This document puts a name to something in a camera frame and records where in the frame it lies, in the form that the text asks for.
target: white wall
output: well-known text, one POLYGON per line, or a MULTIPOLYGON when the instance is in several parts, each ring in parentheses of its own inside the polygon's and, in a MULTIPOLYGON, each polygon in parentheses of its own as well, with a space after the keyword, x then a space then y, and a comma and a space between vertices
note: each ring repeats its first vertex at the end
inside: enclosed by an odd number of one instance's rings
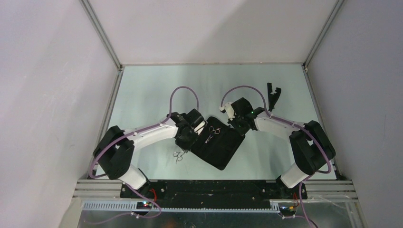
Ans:
POLYGON ((92 0, 119 60, 305 61, 336 0, 92 0))
POLYGON ((116 69, 78 0, 0 3, 0 227, 54 228, 116 69))
POLYGON ((308 66, 370 227, 402 227, 403 1, 346 1, 308 66))

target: cable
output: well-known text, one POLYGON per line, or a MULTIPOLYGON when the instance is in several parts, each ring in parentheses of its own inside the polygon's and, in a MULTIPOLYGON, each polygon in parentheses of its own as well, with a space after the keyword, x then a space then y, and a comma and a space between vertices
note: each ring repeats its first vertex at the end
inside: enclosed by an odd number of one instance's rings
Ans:
POLYGON ((258 92, 259 95, 260 95, 260 97, 261 97, 262 100, 263 100, 263 107, 264 107, 264 110, 265 110, 267 116, 269 116, 269 117, 272 118, 272 119, 275 119, 275 120, 278 120, 278 121, 280 121, 280 122, 283 122, 283 123, 285 123, 285 124, 289 124, 289 125, 291 125, 291 126, 295 126, 295 127, 299 128, 300 130, 302 130, 305 134, 307 134, 308 137, 309 137, 309 138, 314 142, 314 144, 318 147, 319 151, 320 151, 321 154, 323 155, 323 157, 324 157, 324 159, 325 159, 325 161, 326 161, 326 164, 327 164, 327 168, 328 168, 327 171, 318 171, 318 172, 320 172, 320 173, 330 173, 330 172, 332 171, 332 165, 330 164, 330 161, 329 161, 329 159, 327 158, 325 151, 323 150, 323 148, 322 148, 322 146, 319 144, 319 142, 314 138, 314 136, 313 136, 308 130, 306 130, 304 127, 300 126, 299 124, 296 124, 296 123, 293 123, 293 122, 291 122, 291 121, 289 121, 289 120, 285 120, 285 119, 283 119, 283 118, 274 116, 271 112, 269 112, 269 111, 267 110, 266 100, 265 100, 263 94, 262 94, 258 89, 256 89, 255 87, 252 87, 252 86, 249 86, 249 85, 243 85, 243 86, 241 85, 241 86, 236 86, 236 87, 234 87, 234 88, 228 90, 228 92, 226 92, 226 93, 224 94, 224 97, 223 97, 222 100, 221 100, 221 106, 224 104, 224 99, 225 99, 225 97, 226 97, 230 92, 232 92, 233 90, 239 89, 239 88, 249 88, 249 89, 253 89, 253 90, 255 90, 256 92, 258 92))
POLYGON ((299 206, 299 201, 298 201, 298 196, 297 196, 297 194, 295 192, 294 192, 294 196, 295 196, 295 199, 297 200, 297 205, 295 207, 298 207, 299 206))
MULTIPOLYGON (((130 185, 128 185, 128 184, 126 184, 126 186, 127 186, 130 190, 132 190, 132 191, 133 191, 137 196, 139 196, 140 198, 142 198, 142 199, 144 199, 144 200, 146 200, 146 201, 150 201, 150 199, 148 199, 147 197, 145 197, 145 196, 143 196, 142 194, 140 194, 140 193, 139 193, 138 191, 136 191, 132 186, 130 186, 130 185)), ((108 219, 106 219, 106 220, 104 220, 104 221, 100 221, 100 222, 88 222, 88 221, 85 221, 85 220, 84 220, 84 222, 87 223, 87 224, 90 224, 90 225, 99 225, 99 224, 107 223, 107 222, 109 222, 109 221, 111 221, 111 220, 114 220, 115 218, 120 217, 120 216, 123 216, 123 215, 136 215, 136 218, 146 218, 146 219, 155 218, 155 217, 161 215, 161 213, 162 213, 162 208, 160 207, 160 205, 158 205, 158 204, 157 204, 156 202, 154 202, 154 201, 150 201, 150 202, 151 202, 155 207, 158 208, 158 214, 152 215, 152 216, 145 216, 145 215, 139 215, 139 214, 134 213, 134 212, 124 212, 124 213, 117 214, 117 215, 115 215, 115 216, 113 216, 113 217, 111 217, 111 218, 108 218, 108 219)))
MULTIPOLYGON (((272 118, 272 119, 274 119, 274 120, 278 120, 278 121, 280 121, 280 122, 283 122, 283 123, 285 123, 285 124, 289 124, 289 125, 291 125, 291 126, 295 126, 295 127, 299 128, 300 130, 302 130, 305 134, 307 134, 308 137, 309 137, 309 138, 313 141, 313 143, 317 146, 317 148, 319 149, 320 153, 322 154, 322 156, 323 156, 323 158, 325 159, 326 164, 327 164, 327 171, 317 171, 317 172, 327 174, 327 173, 330 173, 330 172, 332 171, 332 166, 331 166, 331 164, 330 164, 330 160, 327 158, 325 151, 323 150, 323 148, 322 148, 322 146, 319 144, 319 142, 314 138, 314 136, 313 136, 308 130, 306 130, 304 127, 300 126, 299 124, 296 124, 296 123, 293 123, 293 122, 291 122, 291 121, 289 121, 289 120, 286 120, 286 119, 283 119, 283 118, 274 116, 271 112, 269 112, 269 111, 267 110, 267 107, 266 107, 266 100, 265 100, 263 94, 262 94, 258 89, 256 89, 255 87, 252 87, 252 86, 249 86, 249 85, 243 85, 243 86, 241 85, 241 86, 236 86, 236 87, 230 89, 228 92, 226 92, 226 93, 224 94, 224 97, 223 97, 222 100, 221 100, 221 107, 222 107, 222 105, 224 104, 224 99, 225 99, 225 97, 227 96, 227 94, 229 94, 229 93, 232 92, 233 90, 239 89, 239 88, 249 88, 249 89, 253 89, 253 90, 255 90, 256 92, 258 92, 258 94, 260 95, 260 97, 261 97, 262 100, 263 100, 263 107, 264 107, 264 111, 266 112, 267 116, 269 116, 270 118, 272 118)), ((303 210, 303 212, 304 212, 305 219, 307 220, 307 222, 308 222, 308 224, 310 225, 310 227, 312 227, 312 226, 311 226, 311 222, 310 222, 311 220, 308 218, 308 215, 307 215, 307 213, 306 213, 306 211, 305 211, 305 208, 304 208, 304 204, 303 204, 303 202, 302 202, 302 182, 308 180, 310 177, 312 177, 312 175, 310 175, 310 176, 306 177, 305 179, 303 179, 303 180, 300 182, 300 184, 299 184, 299 200, 301 201, 301 207, 302 207, 302 210, 303 210)))
POLYGON ((292 194, 292 205, 295 207, 295 192, 292 194))
MULTIPOLYGON (((199 110, 199 98, 197 97, 196 93, 195 93, 191 88, 189 88, 189 87, 187 87, 187 86, 180 86, 180 87, 177 87, 177 88, 174 89, 174 91, 171 93, 171 97, 169 98, 169 114, 167 115, 167 117, 166 117, 161 123, 156 123, 156 124, 154 124, 154 125, 151 125, 151 126, 148 126, 148 127, 145 127, 145 128, 139 129, 139 130, 136 130, 135 132, 136 132, 136 133, 140 133, 140 132, 143 132, 143 131, 147 131, 147 130, 149 130, 149 129, 152 129, 152 128, 154 128, 154 127, 159 126, 160 124, 164 124, 165 122, 167 122, 167 121, 171 118, 171 114, 172 114, 172 99, 173 99, 173 95, 175 94, 176 91, 178 91, 178 89, 181 89, 181 88, 188 89, 188 90, 190 90, 190 91, 194 94, 194 96, 195 96, 195 98, 196 98, 196 107, 197 107, 196 109, 199 110)), ((104 155, 104 153, 106 153, 106 151, 108 151, 109 148, 111 148, 112 146, 114 146, 116 143, 118 143, 118 142, 121 141, 122 139, 127 138, 128 136, 131 136, 131 135, 134 135, 134 132, 130 132, 130 133, 128 133, 128 134, 125 134, 125 135, 123 135, 123 136, 121 136, 121 137, 115 139, 115 140, 114 140, 113 142, 111 142, 109 145, 107 145, 107 146, 95 157, 95 159, 92 161, 92 164, 91 164, 90 169, 89 169, 89 172, 88 172, 89 177, 91 177, 92 179, 97 179, 97 178, 106 176, 106 173, 105 173, 105 174, 101 174, 101 175, 95 176, 95 175, 92 174, 92 170, 94 169, 95 165, 97 164, 97 162, 99 161, 99 159, 102 157, 102 155, 104 155)))
MULTIPOLYGON (((196 109, 199 110, 199 98, 197 97, 196 93, 195 93, 191 88, 189 88, 189 87, 187 87, 187 86, 179 86, 179 87, 177 87, 176 89, 174 89, 174 91, 172 91, 171 97, 169 98, 169 113, 168 113, 167 117, 166 117, 163 121, 161 121, 160 123, 157 123, 157 124, 154 124, 154 125, 151 125, 151 126, 148 126, 148 127, 145 127, 145 128, 139 129, 139 130, 136 130, 135 132, 136 132, 136 133, 140 133, 140 132, 143 132, 143 131, 147 131, 147 130, 149 130, 149 129, 152 129, 152 128, 154 128, 154 127, 159 126, 160 124, 164 124, 165 122, 167 122, 167 121, 171 118, 171 115, 172 115, 172 100, 173 100, 173 95, 175 94, 176 91, 178 91, 178 90, 181 89, 181 88, 188 89, 188 90, 190 90, 190 91, 193 93, 193 95, 194 95, 195 98, 196 98, 196 109)), ((91 163, 91 166, 90 166, 90 169, 89 169, 89 172, 88 172, 89 177, 91 177, 92 179, 97 179, 97 178, 106 176, 106 173, 105 173, 105 174, 101 174, 101 175, 93 175, 93 174, 92 174, 92 170, 94 169, 94 166, 98 163, 99 159, 102 157, 102 155, 104 155, 104 153, 106 153, 106 151, 108 151, 112 146, 115 146, 115 144, 118 143, 119 141, 121 141, 122 139, 127 138, 127 137, 129 137, 129 136, 131 136, 131 135, 134 135, 134 132, 127 133, 127 134, 125 134, 125 135, 123 135, 123 136, 121 136, 121 137, 119 137, 119 138, 113 140, 110 144, 108 144, 108 145, 94 158, 93 162, 91 163)), ((140 198, 142 198, 142 199, 144 199, 144 200, 146 200, 146 201, 149 201, 148 198, 146 198, 145 196, 143 196, 142 194, 140 194, 140 193, 139 193, 138 191, 136 191, 132 186, 130 186, 129 184, 126 184, 126 185, 127 185, 127 187, 128 187, 131 191, 133 191, 137 196, 139 196, 140 198)), ((102 224, 102 223, 109 222, 109 221, 111 221, 111 220, 113 220, 113 219, 115 219, 115 218, 117 218, 117 217, 123 216, 123 215, 136 215, 137 218, 146 218, 146 219, 155 218, 155 217, 159 216, 159 215, 161 214, 161 212, 162 212, 162 209, 161 209, 160 205, 158 205, 158 204, 155 202, 155 201, 156 201, 156 198, 157 198, 157 197, 156 197, 156 193, 155 193, 155 191, 154 191, 154 201, 151 201, 151 203, 152 203, 154 206, 156 206, 156 207, 158 208, 158 214, 156 214, 156 215, 153 215, 153 216, 144 216, 144 215, 136 214, 136 213, 134 213, 134 212, 125 212, 125 213, 121 213, 121 214, 115 215, 115 216, 113 216, 113 217, 111 217, 111 218, 109 218, 109 219, 107 219, 107 220, 100 221, 100 222, 87 222, 87 221, 84 221, 84 222, 86 222, 86 223, 88 223, 88 224, 91 224, 91 225, 98 225, 98 224, 102 224)))
POLYGON ((297 213, 297 212, 298 212, 298 208, 299 208, 299 207, 297 206, 297 207, 296 207, 296 209, 295 209, 295 213, 297 213))
POLYGON ((150 189, 150 190, 148 190, 148 191, 150 191, 150 192, 152 192, 152 193, 154 194, 154 202, 156 202, 156 201, 157 201, 157 193, 155 192, 155 190, 154 190, 154 189, 150 189))
MULTIPOLYGON (((305 219, 304 216, 300 216, 300 215, 295 215, 295 216, 283 216, 281 212, 278 213, 278 215, 279 215, 280 217, 282 217, 283 219, 294 219, 294 218, 303 218, 303 219, 305 219)), ((315 228, 319 228, 319 226, 318 226, 314 221, 312 221, 311 219, 309 219, 309 223, 312 223, 312 225, 314 225, 315 228)))

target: red wire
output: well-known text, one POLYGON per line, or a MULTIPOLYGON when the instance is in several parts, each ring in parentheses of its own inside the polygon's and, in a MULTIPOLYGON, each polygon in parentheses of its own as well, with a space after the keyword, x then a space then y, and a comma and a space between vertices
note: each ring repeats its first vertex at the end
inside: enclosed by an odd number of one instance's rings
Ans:
POLYGON ((293 206, 295 207, 295 193, 292 194, 292 204, 293 204, 293 206))
POLYGON ((157 201, 157 193, 155 192, 154 189, 150 189, 150 192, 154 193, 154 202, 157 201))
POLYGON ((299 206, 299 201, 298 201, 298 196, 297 196, 297 194, 295 192, 294 192, 294 197, 297 200, 297 205, 295 207, 298 207, 299 206))

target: metal scissors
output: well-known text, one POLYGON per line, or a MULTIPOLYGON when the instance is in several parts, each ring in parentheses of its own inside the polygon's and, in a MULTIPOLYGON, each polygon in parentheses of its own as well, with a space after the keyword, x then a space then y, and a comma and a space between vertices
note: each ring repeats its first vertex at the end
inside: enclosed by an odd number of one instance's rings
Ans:
POLYGON ((210 131, 210 136, 207 138, 207 140, 204 143, 208 143, 210 141, 210 139, 215 135, 215 134, 219 134, 221 132, 221 127, 214 129, 213 126, 209 127, 209 131, 210 131))
POLYGON ((182 157, 182 156, 183 156, 185 153, 187 153, 187 151, 181 151, 181 152, 176 151, 176 152, 173 153, 173 156, 176 158, 175 164, 183 160, 183 157, 182 157))

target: black mounting plate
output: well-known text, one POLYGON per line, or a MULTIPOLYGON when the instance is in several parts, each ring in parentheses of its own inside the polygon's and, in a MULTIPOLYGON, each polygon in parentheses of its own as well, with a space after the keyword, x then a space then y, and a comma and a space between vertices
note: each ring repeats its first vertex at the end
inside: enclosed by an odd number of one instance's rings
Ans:
MULTIPOLYGON (((293 199, 298 185, 281 193, 274 180, 151 180, 157 203, 164 208, 191 209, 266 209, 269 200, 293 199)), ((307 199, 305 185, 302 198, 307 199)), ((146 197, 153 199, 150 191, 146 197)), ((138 199, 126 185, 122 185, 120 198, 138 199)))

